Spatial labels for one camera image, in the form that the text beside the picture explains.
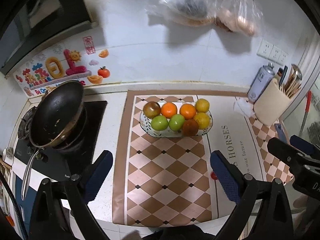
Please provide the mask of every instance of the blue gripper pad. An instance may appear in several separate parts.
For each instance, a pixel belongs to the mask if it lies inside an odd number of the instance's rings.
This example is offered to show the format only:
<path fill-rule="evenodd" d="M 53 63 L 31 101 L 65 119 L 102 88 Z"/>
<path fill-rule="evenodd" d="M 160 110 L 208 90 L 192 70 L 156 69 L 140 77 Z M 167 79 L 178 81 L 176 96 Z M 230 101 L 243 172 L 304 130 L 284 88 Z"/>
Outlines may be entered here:
<path fill-rule="evenodd" d="M 241 199 L 240 186 L 242 185 L 239 184 L 242 184 L 242 173 L 236 166 L 230 164 L 220 151 L 211 153 L 210 165 L 228 199 L 238 204 Z"/>
<path fill-rule="evenodd" d="M 85 203 L 93 201 L 105 178 L 107 177 L 111 167 L 113 165 L 113 156 L 110 151 L 103 151 L 94 164 L 91 164 L 87 169 L 86 173 L 89 176 L 85 180 L 83 188 L 85 190 L 83 199 Z"/>

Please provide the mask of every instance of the spray can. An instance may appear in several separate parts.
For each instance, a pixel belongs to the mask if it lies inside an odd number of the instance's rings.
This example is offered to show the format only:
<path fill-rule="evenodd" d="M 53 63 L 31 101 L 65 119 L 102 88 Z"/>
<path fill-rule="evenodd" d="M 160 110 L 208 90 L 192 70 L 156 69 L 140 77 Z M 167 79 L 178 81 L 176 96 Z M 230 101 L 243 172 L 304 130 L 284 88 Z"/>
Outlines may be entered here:
<path fill-rule="evenodd" d="M 251 102 L 255 102 L 261 96 L 262 92 L 266 89 L 275 73 L 273 71 L 273 65 L 269 62 L 268 65 L 262 66 L 252 83 L 252 86 L 248 92 L 248 99 Z"/>

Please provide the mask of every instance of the red handle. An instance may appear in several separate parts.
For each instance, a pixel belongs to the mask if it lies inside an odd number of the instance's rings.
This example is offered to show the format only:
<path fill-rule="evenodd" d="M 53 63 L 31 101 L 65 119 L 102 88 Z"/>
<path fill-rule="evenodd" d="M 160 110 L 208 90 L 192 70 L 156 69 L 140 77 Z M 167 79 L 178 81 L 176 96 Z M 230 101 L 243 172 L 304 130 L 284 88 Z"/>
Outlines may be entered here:
<path fill-rule="evenodd" d="M 306 113 L 308 113 L 308 112 L 309 112 L 310 102 L 311 102 L 311 91 L 309 91 L 309 92 L 308 92 L 308 94 L 307 94 Z"/>

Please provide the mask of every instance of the electrical outlet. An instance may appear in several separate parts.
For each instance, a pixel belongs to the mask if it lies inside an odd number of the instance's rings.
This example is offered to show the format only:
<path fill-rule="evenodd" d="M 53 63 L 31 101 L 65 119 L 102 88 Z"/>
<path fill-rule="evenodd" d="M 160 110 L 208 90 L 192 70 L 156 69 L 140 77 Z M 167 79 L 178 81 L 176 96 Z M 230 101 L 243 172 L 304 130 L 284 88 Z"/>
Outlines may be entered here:
<path fill-rule="evenodd" d="M 277 62 L 278 62 L 280 65 L 284 66 L 285 61 L 286 61 L 286 59 L 287 59 L 288 56 L 289 56 L 288 53 L 282 51 L 282 52 L 280 53 L 280 57 L 279 57 L 279 59 L 278 59 Z"/>
<path fill-rule="evenodd" d="M 260 47 L 258 49 L 257 55 L 264 58 L 268 58 L 270 55 L 270 52 L 272 51 L 272 48 L 273 48 L 273 44 L 265 40 L 262 40 Z"/>
<path fill-rule="evenodd" d="M 271 50 L 271 53 L 270 53 L 268 59 L 270 59 L 270 60 L 272 60 L 272 61 L 274 61 L 274 62 L 278 62 L 278 59 L 279 59 L 279 57 L 280 57 L 280 55 L 281 55 L 281 52 L 282 52 L 281 49 L 279 49 L 279 48 L 276 47 L 276 46 L 273 46 L 273 48 L 272 48 L 272 50 Z"/>

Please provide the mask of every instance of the white tile wall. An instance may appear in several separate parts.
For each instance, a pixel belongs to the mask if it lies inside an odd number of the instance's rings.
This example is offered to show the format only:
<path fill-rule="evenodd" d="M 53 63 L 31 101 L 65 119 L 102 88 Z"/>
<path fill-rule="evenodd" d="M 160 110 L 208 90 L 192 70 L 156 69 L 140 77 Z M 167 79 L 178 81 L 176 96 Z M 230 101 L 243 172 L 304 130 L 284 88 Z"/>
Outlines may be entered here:
<path fill-rule="evenodd" d="M 85 0 L 100 24 L 95 46 L 110 52 L 105 59 L 110 82 L 183 80 L 248 87 L 267 62 L 256 55 L 261 37 L 149 17 L 145 8 L 151 1 Z M 287 65 L 297 63 L 303 53 L 297 48 L 299 39 L 310 38 L 315 31 L 307 16 L 293 0 L 255 1 L 264 14 L 263 38 L 289 53 Z"/>
<path fill-rule="evenodd" d="M 8 147 L 12 131 L 27 102 L 27 97 L 11 76 L 0 74 L 0 151 Z"/>

